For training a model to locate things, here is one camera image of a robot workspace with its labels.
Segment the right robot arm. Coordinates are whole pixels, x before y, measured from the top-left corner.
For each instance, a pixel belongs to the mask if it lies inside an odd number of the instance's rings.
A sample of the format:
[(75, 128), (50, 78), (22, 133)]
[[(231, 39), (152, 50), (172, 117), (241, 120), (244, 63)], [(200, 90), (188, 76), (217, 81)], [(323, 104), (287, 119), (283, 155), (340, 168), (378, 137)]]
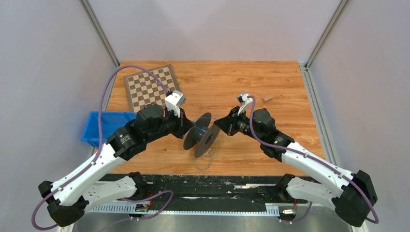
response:
[(370, 175), (362, 170), (351, 172), (337, 167), (306, 150), (292, 137), (276, 128), (275, 120), (265, 109), (251, 116), (233, 108), (225, 117), (214, 122), (225, 134), (240, 132), (260, 142), (268, 157), (284, 162), (308, 174), (315, 182), (286, 174), (276, 188), (279, 200), (307, 200), (328, 207), (346, 223), (361, 227), (374, 213), (378, 200)]

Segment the black perforated cable spool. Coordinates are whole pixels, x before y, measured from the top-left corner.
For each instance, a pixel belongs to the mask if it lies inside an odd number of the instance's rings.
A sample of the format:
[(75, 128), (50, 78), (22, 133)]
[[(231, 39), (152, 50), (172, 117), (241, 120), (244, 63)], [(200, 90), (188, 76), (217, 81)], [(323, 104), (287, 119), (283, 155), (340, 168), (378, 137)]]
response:
[(211, 125), (212, 114), (204, 113), (195, 121), (195, 125), (188, 131), (185, 136), (183, 148), (189, 150), (196, 147), (194, 157), (203, 156), (207, 150), (213, 145), (220, 129), (216, 125)]

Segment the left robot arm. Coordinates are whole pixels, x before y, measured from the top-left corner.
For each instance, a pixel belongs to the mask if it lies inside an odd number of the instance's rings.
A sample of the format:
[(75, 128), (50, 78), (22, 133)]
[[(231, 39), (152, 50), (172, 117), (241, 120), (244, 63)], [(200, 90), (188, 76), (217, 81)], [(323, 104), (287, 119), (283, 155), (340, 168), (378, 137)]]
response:
[(58, 226), (65, 227), (98, 205), (123, 198), (144, 199), (148, 187), (139, 172), (98, 187), (94, 183), (145, 151), (148, 143), (169, 134), (182, 138), (193, 126), (183, 109), (175, 115), (173, 110), (157, 104), (145, 106), (135, 119), (116, 129), (97, 153), (70, 174), (55, 182), (44, 181), (38, 186), (51, 218)]

